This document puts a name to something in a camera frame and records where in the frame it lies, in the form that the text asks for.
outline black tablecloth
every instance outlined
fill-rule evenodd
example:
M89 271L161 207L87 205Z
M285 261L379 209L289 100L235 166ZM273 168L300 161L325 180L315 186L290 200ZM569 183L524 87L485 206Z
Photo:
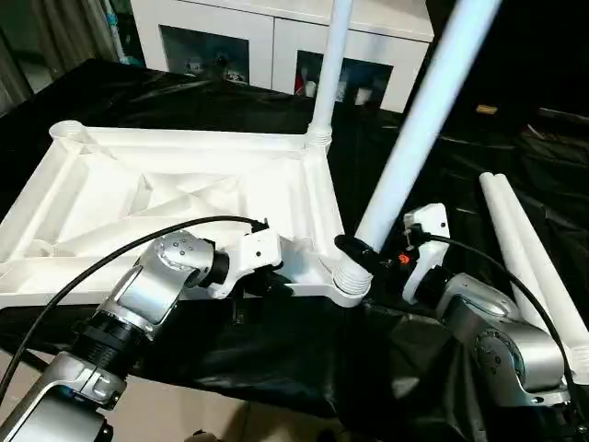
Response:
M49 147L55 122L303 134L312 110L309 99L89 61L0 119L0 155L10 171L2 176L0 215ZM360 221L399 121L388 112L336 106L329 165L347 232ZM478 175L505 173L587 320L588 170L586 146L464 128L440 137L406 206L444 203L453 238L500 258ZM461 250L450 250L446 265L509 292L499 274ZM234 323L236 309L243 323ZM72 324L93 310L56 309L32 347L67 348ZM38 312L2 310L0 346L16 342ZM379 284L352 309L319 298L180 303L134 374L337 415L383 439L505 439L497 416L502 425L518 416L489 405L467 353L426 309L409 311Z

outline white plastic bracket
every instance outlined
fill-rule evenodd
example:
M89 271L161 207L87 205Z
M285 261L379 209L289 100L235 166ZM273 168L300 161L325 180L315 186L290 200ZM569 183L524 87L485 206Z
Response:
M424 207L408 212L403 216L405 228L414 224L421 224L424 232L450 238L448 218L445 207L441 203L428 204ZM420 257L417 266L411 273L409 280L403 287L403 299L414 304L415 291L426 273L436 265L442 265L448 244L429 241L419 247Z
M208 288L214 299L227 297L236 282L254 270L266 265L276 266L283 261L280 237L271 228L246 235L223 251L229 255L229 272L221 285L211 284Z

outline curtain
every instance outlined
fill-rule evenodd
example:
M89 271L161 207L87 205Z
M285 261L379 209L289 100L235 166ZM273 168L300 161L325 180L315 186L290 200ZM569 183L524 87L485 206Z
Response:
M0 29L0 115L32 95L29 82L18 67Z
M53 79L89 58L116 61L100 0L31 0L41 51Z

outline white pipe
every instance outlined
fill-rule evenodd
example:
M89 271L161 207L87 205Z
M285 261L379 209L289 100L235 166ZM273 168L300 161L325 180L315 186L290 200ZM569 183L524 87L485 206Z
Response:
M343 53L346 49L348 28L350 27L350 15L352 14L353 0L334 0L331 9L331 22L329 24L329 36L321 75L313 120L309 124L307 143L309 146L327 150L331 144L331 116L333 106L338 93L340 82L341 64Z
M407 200L500 3L501 0L459 0L455 6L356 231L356 237L375 250L381 250ZM370 287L372 275L343 256L333 279L341 291L361 299Z
M524 245L517 234L514 221L509 210L509 206L503 200L502 190L495 177L489 172L483 173L479 177L482 191L491 213L491 220L499 241L499 247L505 266L507 269L517 276L522 283L532 292L538 302L547 312L548 306L542 294L542 290L537 282L534 270L530 265L527 255L525 254ZM530 301L522 294L522 292L512 284L515 295L515 303L519 307L524 320L532 325L548 332L548 328L544 321L538 315L536 309Z
M502 174L495 175L495 179L502 192L503 200L509 207L517 234L524 244L525 254L548 305L550 317L563 343L570 349L575 381L587 384L589 383L589 331L525 214L524 208L517 200L509 181Z

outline robotic arm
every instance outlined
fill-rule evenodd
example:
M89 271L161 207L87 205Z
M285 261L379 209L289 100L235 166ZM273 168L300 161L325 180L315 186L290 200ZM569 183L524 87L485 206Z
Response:
M226 297L255 269L282 261L271 229L215 250L211 241L178 231L153 241L0 427L0 440L107 442L112 427L97 409L112 410L125 378L157 336L184 289Z
M428 204L403 217L414 227L449 238L443 204ZM429 241L418 247L410 236L399 257L408 256L400 272L357 238L340 236L336 245L372 274L389 273L404 281L403 298L422 302L471 352L495 403L502 407L551 406L566 403L564 361L559 347L544 331L525 322L511 298L465 273L443 267L448 244Z

